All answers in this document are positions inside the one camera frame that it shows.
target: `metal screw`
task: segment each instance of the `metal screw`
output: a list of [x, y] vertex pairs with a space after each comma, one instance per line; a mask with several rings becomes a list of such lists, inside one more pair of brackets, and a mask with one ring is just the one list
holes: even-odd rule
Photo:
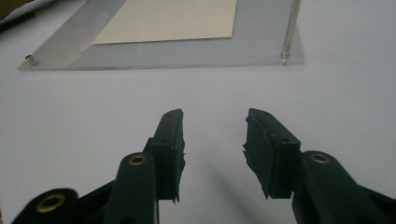
[[30, 65], [36, 65], [38, 64], [37, 60], [32, 56], [28, 55], [25, 57], [25, 60], [30, 64]]

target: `transparent plastic stand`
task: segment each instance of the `transparent plastic stand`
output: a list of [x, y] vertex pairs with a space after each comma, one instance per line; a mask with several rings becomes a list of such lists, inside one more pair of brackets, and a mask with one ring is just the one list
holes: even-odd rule
[[295, 65], [301, 0], [238, 0], [233, 37], [93, 45], [125, 0], [89, 0], [18, 68], [20, 71]]

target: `metal screw hole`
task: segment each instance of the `metal screw hole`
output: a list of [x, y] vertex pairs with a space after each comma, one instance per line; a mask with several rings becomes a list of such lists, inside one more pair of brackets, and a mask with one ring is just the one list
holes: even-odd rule
[[38, 213], [51, 212], [64, 204], [65, 200], [66, 197], [62, 193], [51, 194], [37, 205], [36, 211]]
[[134, 156], [131, 159], [129, 159], [129, 163], [131, 165], [140, 165], [146, 162], [146, 157], [144, 156]]
[[311, 155], [311, 160], [318, 162], [318, 163], [329, 163], [330, 160], [323, 154], [314, 153]]

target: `beige paper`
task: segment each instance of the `beige paper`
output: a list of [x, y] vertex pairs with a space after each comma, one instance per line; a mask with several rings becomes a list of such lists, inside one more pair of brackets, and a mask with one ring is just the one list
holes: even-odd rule
[[93, 44], [231, 37], [236, 0], [126, 0]]

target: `white tabletop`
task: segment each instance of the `white tabletop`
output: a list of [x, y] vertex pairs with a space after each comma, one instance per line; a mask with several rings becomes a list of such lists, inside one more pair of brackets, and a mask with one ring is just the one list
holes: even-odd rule
[[83, 2], [55, 2], [0, 34], [5, 223], [44, 191], [82, 196], [114, 179], [120, 160], [142, 151], [176, 108], [187, 165], [180, 203], [161, 202], [161, 223], [295, 223], [291, 200], [266, 201], [246, 165], [251, 107], [277, 117], [302, 151], [329, 153], [359, 184], [395, 196], [394, 0], [304, 0], [302, 66], [20, 73]]

